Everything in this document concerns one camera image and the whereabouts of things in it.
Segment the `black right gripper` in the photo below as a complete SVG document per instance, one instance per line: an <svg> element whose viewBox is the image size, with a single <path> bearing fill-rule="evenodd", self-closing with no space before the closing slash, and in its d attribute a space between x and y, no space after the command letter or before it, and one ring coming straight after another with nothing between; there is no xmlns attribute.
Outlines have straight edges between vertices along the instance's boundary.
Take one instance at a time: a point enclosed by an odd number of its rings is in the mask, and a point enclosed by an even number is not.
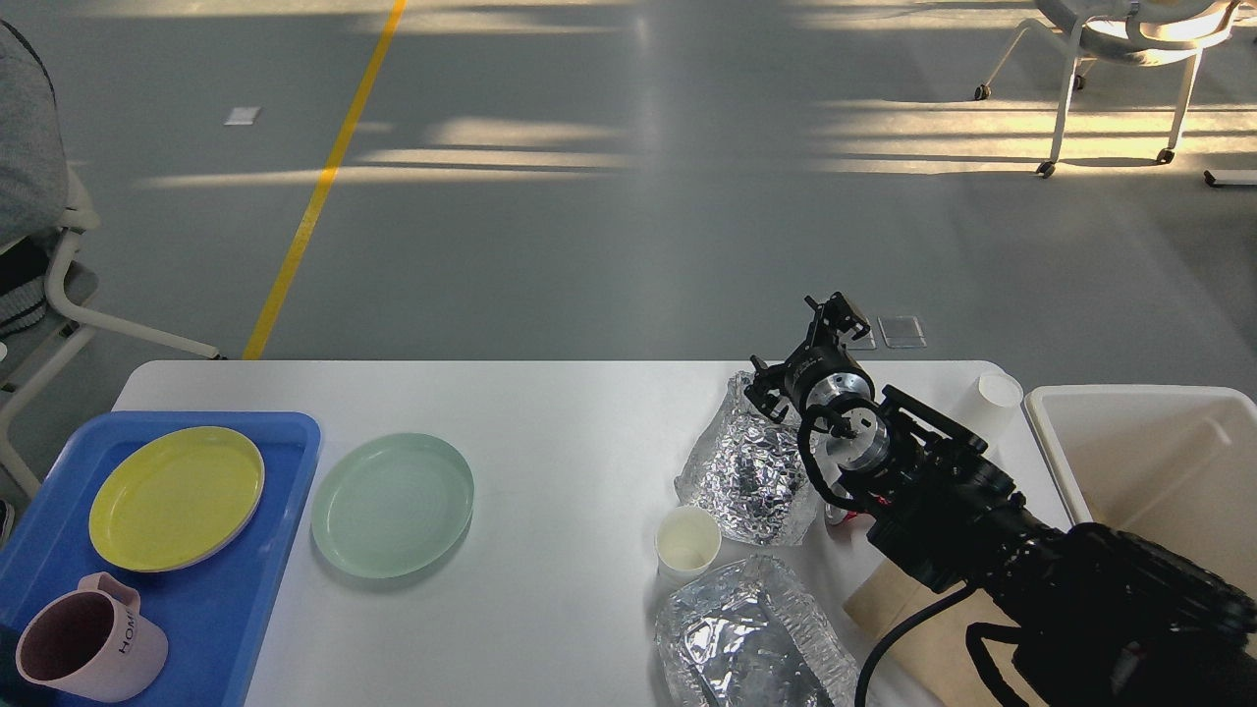
<svg viewBox="0 0 1257 707"><path fill-rule="evenodd" d="M749 359L750 379L742 396L773 424L783 424L793 409L830 406L845 398L874 399L872 379L843 346L871 333L869 320L841 292L823 301L804 296L804 304L813 318L804 342L786 362Z"/></svg>

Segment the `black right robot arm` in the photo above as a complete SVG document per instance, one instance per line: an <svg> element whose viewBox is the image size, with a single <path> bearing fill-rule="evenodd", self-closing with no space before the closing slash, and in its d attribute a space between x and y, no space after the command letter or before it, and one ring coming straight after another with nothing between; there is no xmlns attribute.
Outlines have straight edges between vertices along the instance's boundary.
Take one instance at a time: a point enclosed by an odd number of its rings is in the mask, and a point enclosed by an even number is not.
<svg viewBox="0 0 1257 707"><path fill-rule="evenodd" d="M843 294L807 299L798 348L750 359L745 398L772 421L799 415L797 450L827 506L869 515L869 542L938 595L899 621L861 667L862 706L899 639L988 595L1008 624L965 626L977 676L1002 706L1024 699L989 642L1050 706L1252 706L1254 601L1224 577L1136 533L1084 522L1056 530L1024 506L987 442L894 386L876 389L847 340L869 333Z"/></svg>

